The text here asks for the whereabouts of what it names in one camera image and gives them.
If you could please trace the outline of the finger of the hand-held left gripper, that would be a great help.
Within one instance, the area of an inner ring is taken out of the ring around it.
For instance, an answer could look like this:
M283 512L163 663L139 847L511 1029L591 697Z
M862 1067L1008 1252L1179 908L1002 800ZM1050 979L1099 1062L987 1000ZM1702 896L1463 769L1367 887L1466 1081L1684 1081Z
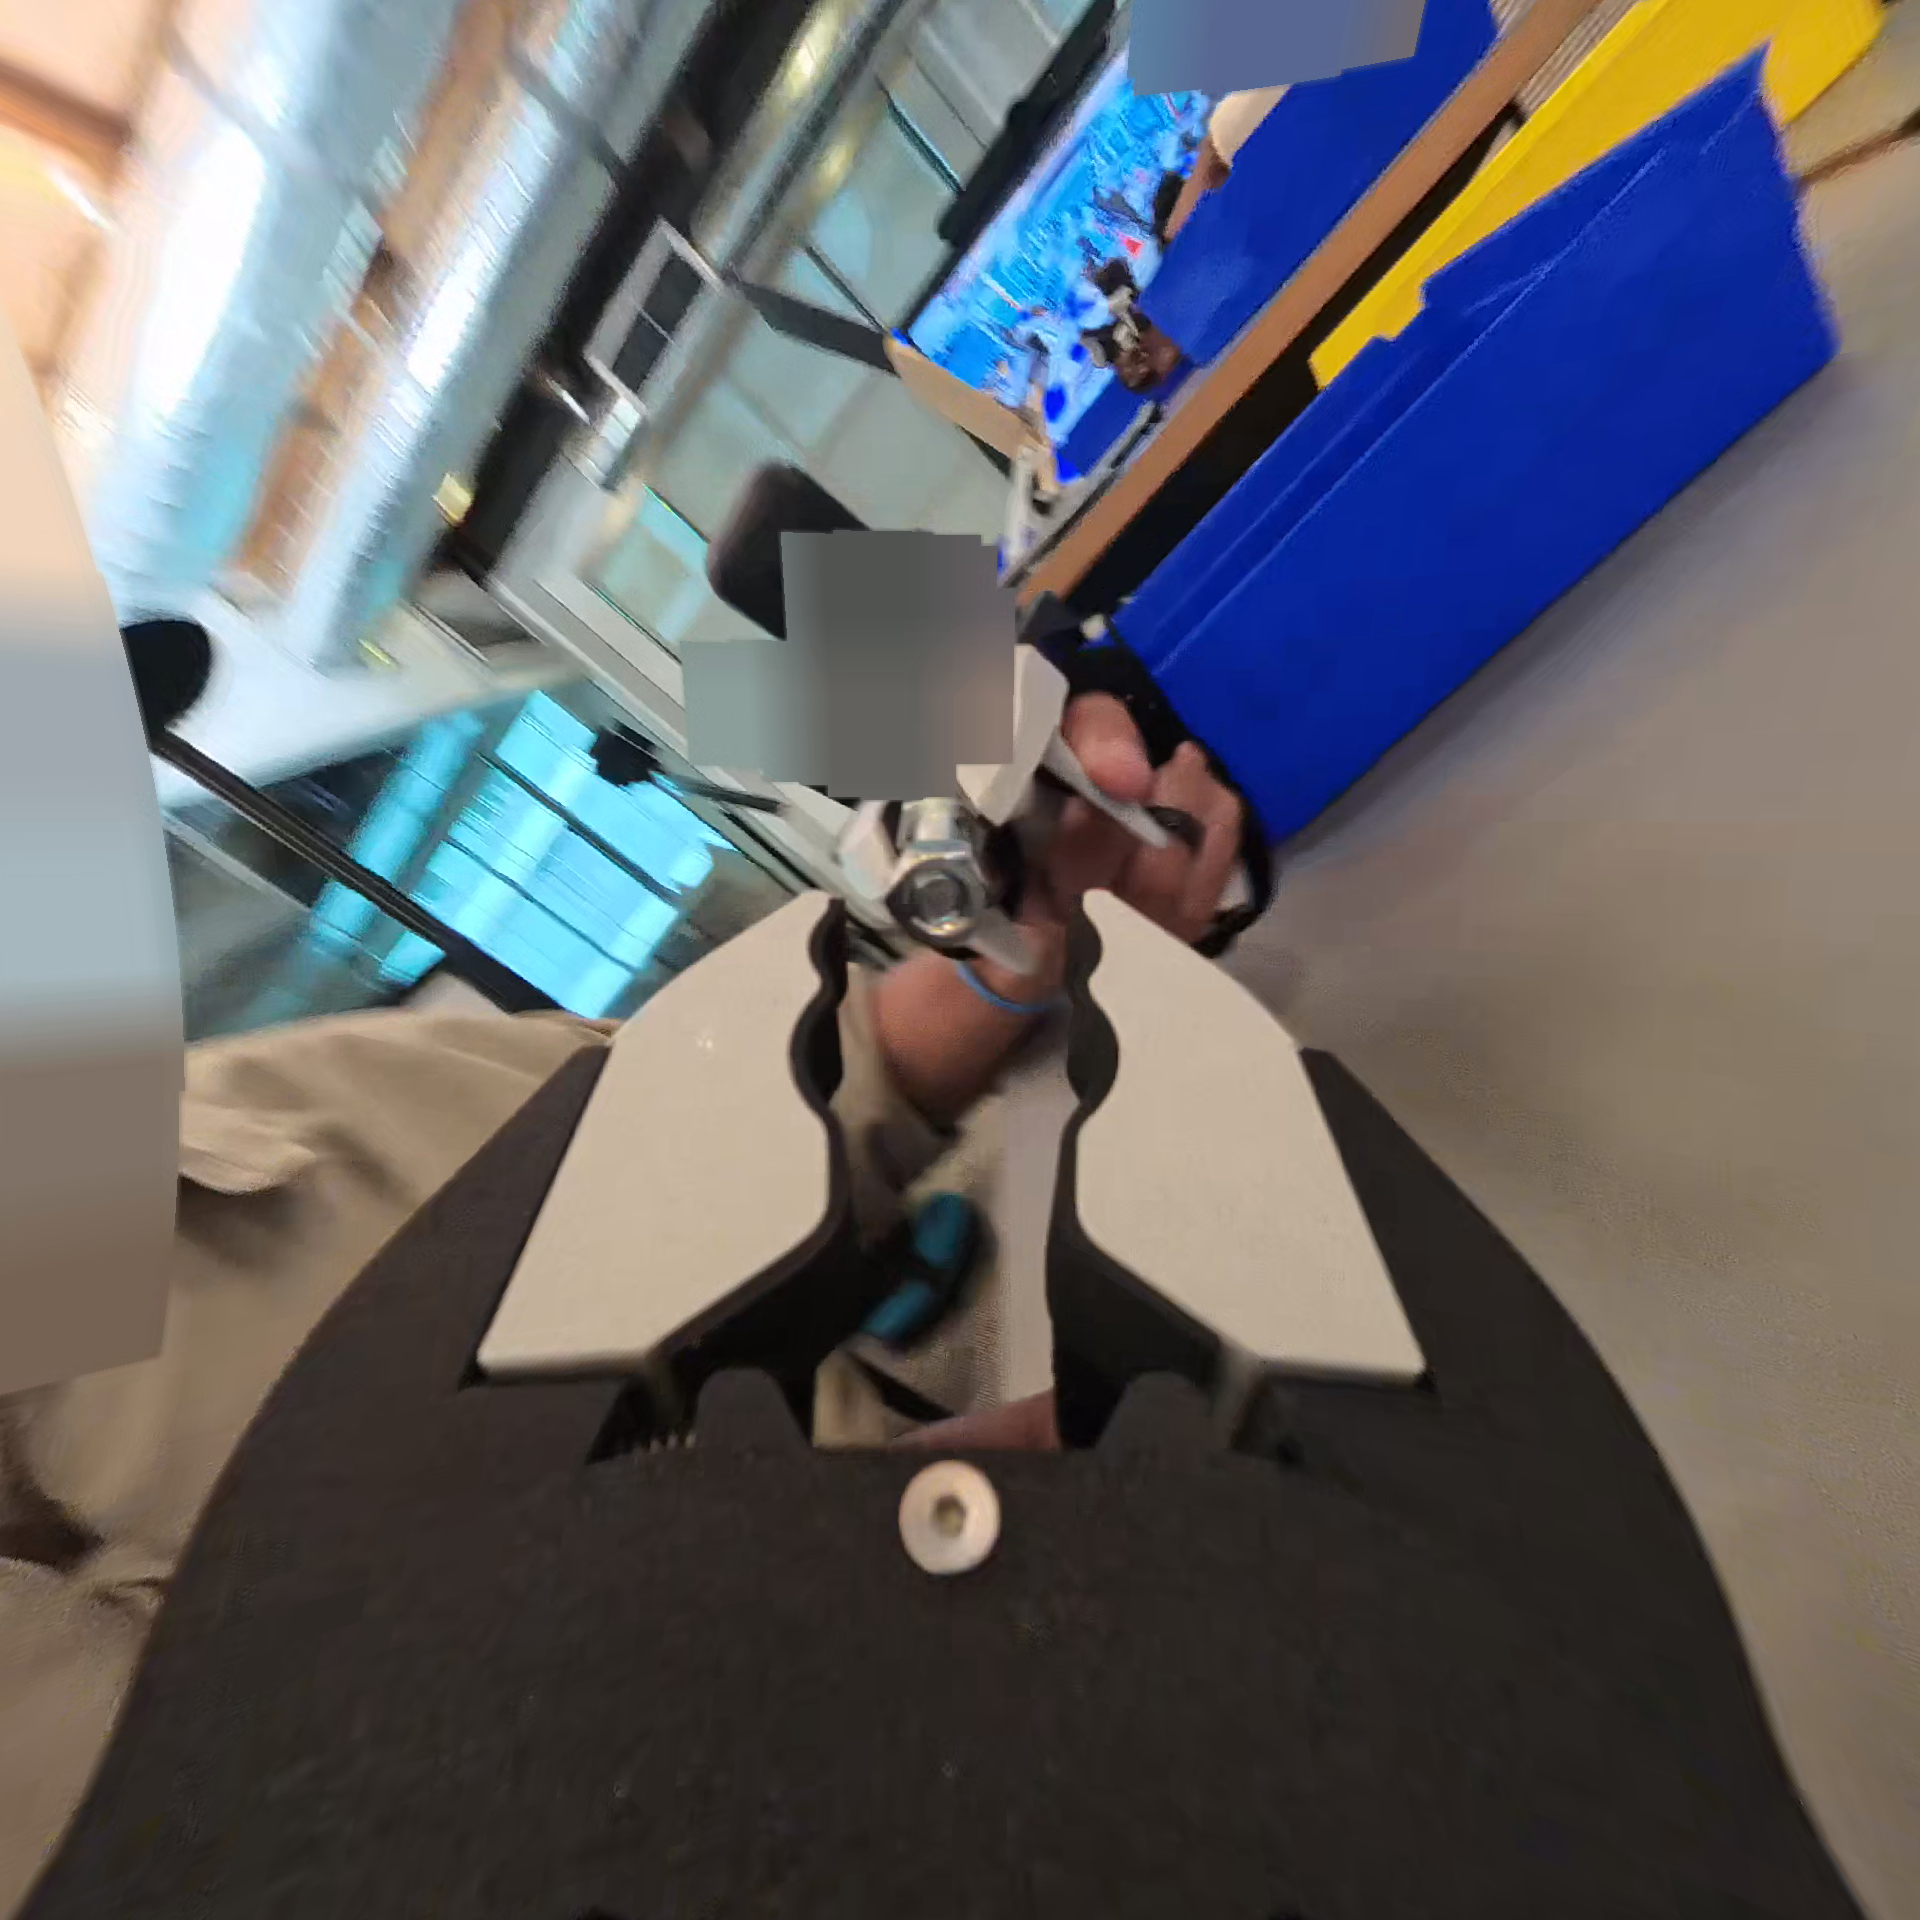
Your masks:
M1066 800L1079 800L1148 849L1179 843L1195 852L1201 823L1171 806L1148 806L1105 791L1069 748L1062 721L1069 679L1032 643L1013 649L1013 745L1000 764L956 768L959 845L973 862L1008 862L1013 847L1055 825Z

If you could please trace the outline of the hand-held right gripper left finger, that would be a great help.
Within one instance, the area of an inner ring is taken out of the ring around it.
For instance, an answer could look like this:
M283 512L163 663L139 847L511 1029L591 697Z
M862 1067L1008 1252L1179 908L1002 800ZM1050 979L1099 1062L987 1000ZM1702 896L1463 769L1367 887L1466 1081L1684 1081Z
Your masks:
M473 1354L490 1383L611 1379L690 1412L734 1367L801 1381L852 1329L845 908L806 893L615 1034Z

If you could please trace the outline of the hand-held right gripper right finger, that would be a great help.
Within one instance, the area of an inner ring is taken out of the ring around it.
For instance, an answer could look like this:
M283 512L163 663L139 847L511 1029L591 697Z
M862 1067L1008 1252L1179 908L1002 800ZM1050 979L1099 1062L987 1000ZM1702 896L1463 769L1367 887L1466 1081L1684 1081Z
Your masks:
M1427 1383L1302 1047L1116 893L1071 931L1066 1073L1045 1242L1062 1417L1106 1420L1148 1379L1214 1420L1273 1386Z

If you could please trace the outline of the steel hex nut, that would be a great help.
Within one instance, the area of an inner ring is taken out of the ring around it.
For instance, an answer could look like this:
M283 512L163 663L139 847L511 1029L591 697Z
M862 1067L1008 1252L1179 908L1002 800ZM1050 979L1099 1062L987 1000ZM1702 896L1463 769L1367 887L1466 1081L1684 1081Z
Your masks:
M896 859L883 905L931 948L972 948L1007 902L1002 832L963 796L895 802Z

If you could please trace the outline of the person's left forearm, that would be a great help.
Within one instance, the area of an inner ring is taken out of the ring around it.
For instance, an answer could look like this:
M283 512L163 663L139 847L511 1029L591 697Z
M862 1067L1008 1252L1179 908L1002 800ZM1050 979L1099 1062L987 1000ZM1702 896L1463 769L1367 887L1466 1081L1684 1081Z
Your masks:
M1037 974L1064 988L1064 924L1022 924L1024 969L984 958L995 975ZM901 1098L931 1125L965 1118L1055 1020L1008 1020L989 1012L953 975L952 958L921 948L879 974L869 988L872 1031L883 1068Z

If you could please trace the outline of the person's left hand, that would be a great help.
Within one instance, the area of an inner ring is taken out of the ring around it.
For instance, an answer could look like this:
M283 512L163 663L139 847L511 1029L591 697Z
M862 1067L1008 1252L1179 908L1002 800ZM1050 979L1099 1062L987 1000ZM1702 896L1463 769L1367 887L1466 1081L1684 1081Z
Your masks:
M1200 828L1200 845L1171 839L1148 847L1087 799L1064 800L1042 859L1022 893L1022 929L1055 971L1085 893L1106 892L1164 931L1200 942L1214 924L1241 861L1241 800L1201 748L1185 741L1150 766L1128 711L1106 692L1075 697L1062 739L1089 779L1118 802L1164 806Z

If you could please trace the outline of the blue wristband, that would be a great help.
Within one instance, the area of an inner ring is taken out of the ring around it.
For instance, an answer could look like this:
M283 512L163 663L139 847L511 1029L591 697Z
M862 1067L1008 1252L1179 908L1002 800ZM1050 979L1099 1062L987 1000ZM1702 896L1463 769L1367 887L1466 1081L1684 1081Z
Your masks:
M1021 1021L1048 1018L1060 1005L1060 985L1037 974L1008 974L1000 979L980 956L952 958L953 975L995 1016Z

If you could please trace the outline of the teal clip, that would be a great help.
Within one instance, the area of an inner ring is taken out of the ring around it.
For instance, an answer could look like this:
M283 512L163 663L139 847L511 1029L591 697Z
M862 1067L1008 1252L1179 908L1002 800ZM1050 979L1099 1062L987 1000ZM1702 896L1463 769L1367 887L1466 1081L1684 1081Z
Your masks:
M973 1198L942 1190L918 1202L880 1250L887 1286L860 1333L891 1351L927 1343L966 1300L984 1248Z

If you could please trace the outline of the wooden rear table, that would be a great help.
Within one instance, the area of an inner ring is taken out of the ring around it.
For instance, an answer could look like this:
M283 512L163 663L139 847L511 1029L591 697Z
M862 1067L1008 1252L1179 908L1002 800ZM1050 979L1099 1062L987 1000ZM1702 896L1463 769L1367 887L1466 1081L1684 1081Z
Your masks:
M1444 189L1469 181L1469 160L1493 143L1502 112L1535 90L1565 49L1591 39L1599 3L1540 3L1501 29L1480 61L1435 105L1320 246L1274 297L1196 370L1139 451L1079 506L1062 534L1013 569L1028 606L1042 595L1111 613L1219 505L1309 403L1307 351L1388 269L1396 242L1438 216Z

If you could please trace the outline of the black floor lamp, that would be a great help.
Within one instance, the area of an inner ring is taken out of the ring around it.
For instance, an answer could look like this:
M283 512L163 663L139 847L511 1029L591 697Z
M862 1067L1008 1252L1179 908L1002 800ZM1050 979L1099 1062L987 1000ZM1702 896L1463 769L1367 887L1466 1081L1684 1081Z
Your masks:
M437 946L445 967L467 986L486 995L504 1012L549 1012L553 1002L526 985L473 941L407 899L395 883L374 874L351 853L329 843L319 830L302 823L285 806L255 787L230 768L179 735L179 723L193 712L211 684L212 641L208 630L189 618L150 618L121 629L136 702L149 749L175 768L205 795L227 802L274 845L302 857L325 879L363 899L405 931Z

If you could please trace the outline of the wall video screen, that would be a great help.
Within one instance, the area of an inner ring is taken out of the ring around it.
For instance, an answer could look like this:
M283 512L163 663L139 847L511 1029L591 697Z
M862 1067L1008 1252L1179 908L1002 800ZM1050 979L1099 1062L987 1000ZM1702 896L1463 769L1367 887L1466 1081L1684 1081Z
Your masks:
M1136 92L1116 54L933 283L906 338L984 397L1012 408L1036 399L1064 445L1116 382L1087 345L1111 320L1095 272L1118 261L1138 285L1154 277L1159 183L1188 172L1212 106L1204 90Z

